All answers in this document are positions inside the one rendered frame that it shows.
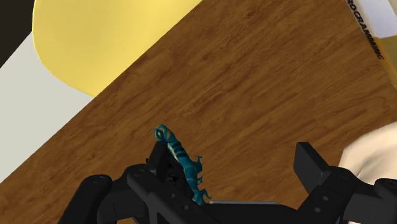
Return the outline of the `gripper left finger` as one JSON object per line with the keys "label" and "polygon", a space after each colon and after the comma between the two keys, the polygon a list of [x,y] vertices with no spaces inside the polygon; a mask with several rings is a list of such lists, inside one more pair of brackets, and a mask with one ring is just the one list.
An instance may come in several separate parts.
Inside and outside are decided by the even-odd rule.
{"label": "gripper left finger", "polygon": [[184,192],[166,183],[182,175],[166,145],[155,143],[145,164],[132,165],[113,181],[105,174],[85,178],[57,224],[116,224],[134,218],[142,224],[218,224]]}

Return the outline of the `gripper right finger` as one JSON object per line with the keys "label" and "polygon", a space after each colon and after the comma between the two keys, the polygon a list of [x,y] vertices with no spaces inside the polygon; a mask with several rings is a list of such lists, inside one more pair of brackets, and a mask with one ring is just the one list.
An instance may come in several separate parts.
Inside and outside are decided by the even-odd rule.
{"label": "gripper right finger", "polygon": [[367,184],[328,165],[307,142],[296,144],[293,170],[309,195],[291,224],[397,224],[397,179]]}

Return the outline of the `teal lizard figure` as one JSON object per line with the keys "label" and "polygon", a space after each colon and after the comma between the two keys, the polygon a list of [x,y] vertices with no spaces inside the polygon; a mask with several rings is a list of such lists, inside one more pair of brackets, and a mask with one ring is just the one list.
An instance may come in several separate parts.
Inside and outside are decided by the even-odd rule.
{"label": "teal lizard figure", "polygon": [[202,172],[202,163],[200,161],[201,156],[198,156],[196,161],[193,161],[183,148],[181,142],[165,125],[158,125],[154,129],[154,136],[157,141],[163,142],[167,145],[171,155],[182,166],[187,183],[193,192],[193,201],[199,205],[202,205],[205,203],[204,196],[206,196],[208,199],[211,199],[206,189],[199,189],[199,184],[203,182],[203,177],[199,176],[199,174]]}

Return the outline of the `cream rounded object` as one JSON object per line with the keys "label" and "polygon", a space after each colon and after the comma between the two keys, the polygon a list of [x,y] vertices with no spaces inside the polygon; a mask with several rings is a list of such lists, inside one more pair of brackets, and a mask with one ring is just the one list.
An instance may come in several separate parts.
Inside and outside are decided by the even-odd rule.
{"label": "cream rounded object", "polygon": [[371,185],[380,178],[397,179],[397,121],[364,134],[347,146],[338,166]]}

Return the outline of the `yellow round rug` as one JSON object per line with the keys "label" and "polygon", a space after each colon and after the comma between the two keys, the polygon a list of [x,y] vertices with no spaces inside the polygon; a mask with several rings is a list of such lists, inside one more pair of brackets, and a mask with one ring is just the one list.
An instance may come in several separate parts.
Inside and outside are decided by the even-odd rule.
{"label": "yellow round rug", "polygon": [[35,0],[40,62],[66,85],[102,92],[202,0]]}

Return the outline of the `white and yellow book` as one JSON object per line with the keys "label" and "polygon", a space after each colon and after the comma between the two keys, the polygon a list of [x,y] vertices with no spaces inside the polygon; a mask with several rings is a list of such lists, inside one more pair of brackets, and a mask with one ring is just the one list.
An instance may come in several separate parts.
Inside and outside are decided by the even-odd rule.
{"label": "white and yellow book", "polygon": [[397,0],[344,0],[397,88]]}

